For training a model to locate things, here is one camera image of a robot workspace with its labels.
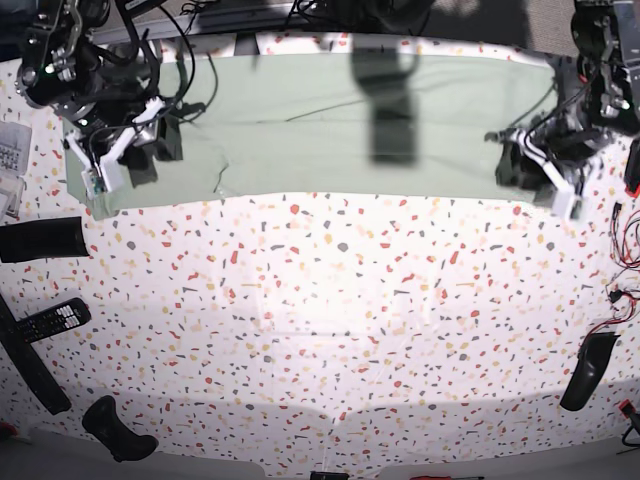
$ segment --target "terrazzo table surface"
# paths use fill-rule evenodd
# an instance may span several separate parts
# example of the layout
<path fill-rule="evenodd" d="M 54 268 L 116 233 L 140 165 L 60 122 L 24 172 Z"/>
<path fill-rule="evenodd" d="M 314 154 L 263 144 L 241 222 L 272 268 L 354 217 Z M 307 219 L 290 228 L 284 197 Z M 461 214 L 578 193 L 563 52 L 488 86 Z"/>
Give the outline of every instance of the terrazzo table surface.
<path fill-rule="evenodd" d="M 258 38 L 265 54 L 326 52 L 325 41 Z M 398 41 L 416 54 L 527 61 L 504 47 Z M 68 412 L 49 415 L 0 351 L 1 417 L 23 434 L 89 438 L 82 414 L 113 394 L 123 421 L 163 452 L 253 461 L 274 476 L 374 477 L 624 430 L 617 404 L 639 400 L 635 322 L 618 328 L 587 407 L 567 412 L 559 399 L 581 339 L 610 315 L 609 219 L 616 200 L 623 219 L 632 211 L 627 141 L 601 153 L 573 223 L 524 203 L 320 192 L 96 222 L 66 193 L 59 119 L 13 93 L 17 66 L 0 64 L 0 118 L 33 128 L 20 221 L 80 215 L 91 256 L 1 265 L 0 291 L 18 318 L 74 296 L 93 314 L 34 345 Z"/>

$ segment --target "remote control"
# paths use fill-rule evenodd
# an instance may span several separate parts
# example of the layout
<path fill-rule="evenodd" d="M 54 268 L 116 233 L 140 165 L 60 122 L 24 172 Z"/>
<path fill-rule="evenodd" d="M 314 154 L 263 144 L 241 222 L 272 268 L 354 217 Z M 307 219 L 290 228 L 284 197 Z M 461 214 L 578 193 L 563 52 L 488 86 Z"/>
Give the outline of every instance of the remote control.
<path fill-rule="evenodd" d="M 91 320 L 89 309 L 79 298 L 56 305 L 16 323 L 18 333 L 25 343 L 66 332 Z"/>
<path fill-rule="evenodd" d="M 17 331 L 18 322 L 0 295 L 0 343 L 27 387 L 52 415 L 66 412 L 71 402 L 40 357 Z"/>
<path fill-rule="evenodd" d="M 24 175 L 29 165 L 31 129 L 13 122 L 0 121 L 0 168 Z"/>

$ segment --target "screw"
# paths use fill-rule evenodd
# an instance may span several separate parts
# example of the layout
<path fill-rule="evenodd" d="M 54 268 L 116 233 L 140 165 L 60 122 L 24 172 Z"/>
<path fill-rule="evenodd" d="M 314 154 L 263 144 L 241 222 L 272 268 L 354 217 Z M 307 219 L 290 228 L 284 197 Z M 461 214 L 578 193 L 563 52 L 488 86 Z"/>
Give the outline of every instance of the screw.
<path fill-rule="evenodd" d="M 33 81 L 36 79 L 36 71 L 32 67 L 27 67 L 22 72 L 22 80 L 27 85 L 31 85 Z"/>

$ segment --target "black remote control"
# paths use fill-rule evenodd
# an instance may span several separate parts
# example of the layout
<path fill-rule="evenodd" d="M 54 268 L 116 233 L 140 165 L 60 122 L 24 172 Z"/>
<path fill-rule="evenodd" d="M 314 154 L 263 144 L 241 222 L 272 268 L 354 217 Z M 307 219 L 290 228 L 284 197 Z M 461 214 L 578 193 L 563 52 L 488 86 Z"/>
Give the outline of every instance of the black remote control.
<path fill-rule="evenodd" d="M 66 412 L 71 408 L 71 402 L 60 385 L 40 357 L 28 343 L 24 343 L 22 335 L 18 333 L 18 322 L 0 295 L 0 343 L 7 351 L 9 358 L 18 373 L 24 379 L 27 387 L 40 400 L 52 415 Z"/>
<path fill-rule="evenodd" d="M 87 306 L 79 298 L 73 298 L 20 320 L 16 327 L 25 343 L 33 343 L 84 325 L 89 320 L 91 314 Z"/>

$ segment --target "green cloth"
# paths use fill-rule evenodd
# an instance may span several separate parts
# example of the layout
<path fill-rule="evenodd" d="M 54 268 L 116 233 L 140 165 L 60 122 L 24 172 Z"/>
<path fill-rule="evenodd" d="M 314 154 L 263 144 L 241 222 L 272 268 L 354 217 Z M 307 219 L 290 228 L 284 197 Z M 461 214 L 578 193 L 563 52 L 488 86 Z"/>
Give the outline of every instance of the green cloth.
<path fill-rule="evenodd" d="M 502 147 L 484 137 L 556 105 L 550 66 L 381 53 L 243 56 L 213 65 L 197 62 L 185 102 L 215 97 L 193 124 L 181 125 L 184 160 L 156 162 L 156 183 L 133 188 L 125 173 L 125 187 L 90 202 L 79 161 L 67 151 L 69 192 L 96 219 L 274 192 L 533 198 L 496 185 Z M 175 64 L 163 65 L 163 93 L 177 86 Z"/>

